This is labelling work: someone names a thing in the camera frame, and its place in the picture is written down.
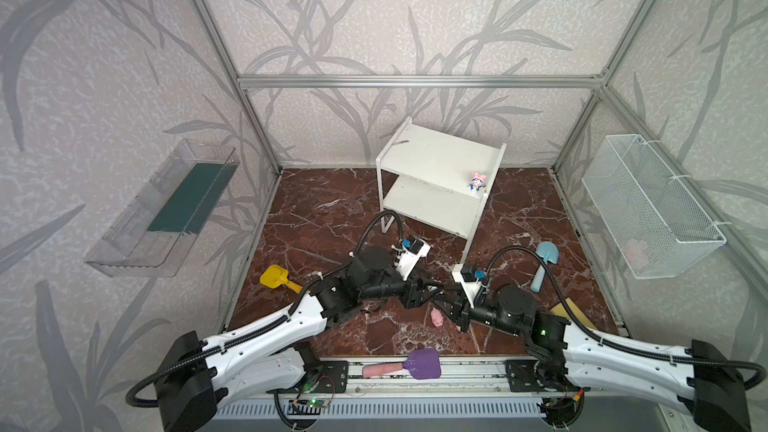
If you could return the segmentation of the pink hooded Doraemon figure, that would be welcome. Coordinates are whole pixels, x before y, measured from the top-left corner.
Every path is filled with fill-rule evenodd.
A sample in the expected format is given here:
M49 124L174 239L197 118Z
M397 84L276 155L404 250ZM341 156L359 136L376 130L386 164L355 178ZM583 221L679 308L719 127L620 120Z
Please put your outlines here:
M475 193L483 192L486 188L486 181L486 175L474 173L469 183L469 190Z

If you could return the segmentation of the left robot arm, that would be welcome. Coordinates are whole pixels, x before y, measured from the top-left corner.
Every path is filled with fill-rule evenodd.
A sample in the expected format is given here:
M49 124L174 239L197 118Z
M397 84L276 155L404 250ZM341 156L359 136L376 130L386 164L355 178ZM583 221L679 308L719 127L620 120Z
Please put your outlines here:
M290 305L205 339L195 332L182 335L158 370L128 390L126 404L158 409L165 431L196 431L230 402L300 382L317 366L301 341L356 317L365 301L396 298L406 308L422 306L442 288L414 273L430 246L402 233L398 213L386 210L375 218L385 217L400 233L393 247L361 239L345 262L309 280Z

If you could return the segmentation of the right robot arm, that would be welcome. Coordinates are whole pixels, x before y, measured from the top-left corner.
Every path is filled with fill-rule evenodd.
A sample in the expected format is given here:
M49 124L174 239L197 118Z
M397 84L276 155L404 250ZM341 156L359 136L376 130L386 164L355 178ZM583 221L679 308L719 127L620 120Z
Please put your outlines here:
M708 342L665 346L598 332L570 306L564 316L544 312L530 292L512 284L480 306L446 291L428 300L462 330L476 322L522 338L548 388L620 391L688 413L706 431L752 428L747 393L766 379L766 368L729 360Z

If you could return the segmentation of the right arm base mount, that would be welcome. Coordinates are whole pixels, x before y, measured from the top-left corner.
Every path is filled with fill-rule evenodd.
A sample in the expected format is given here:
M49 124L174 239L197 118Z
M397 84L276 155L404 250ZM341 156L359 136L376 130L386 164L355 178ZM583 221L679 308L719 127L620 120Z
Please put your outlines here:
M534 358L504 361L504 372L511 392L561 392L575 394L580 387L569 381L565 369Z

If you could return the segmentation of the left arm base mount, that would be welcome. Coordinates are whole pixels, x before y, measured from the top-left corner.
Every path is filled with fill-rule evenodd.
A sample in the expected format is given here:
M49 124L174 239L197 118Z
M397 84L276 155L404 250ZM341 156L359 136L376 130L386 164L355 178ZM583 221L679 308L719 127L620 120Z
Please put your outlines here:
M349 362L346 360L320 359L311 345L302 342L294 346L303 365L302 375L294 386L298 392L344 393L350 377Z

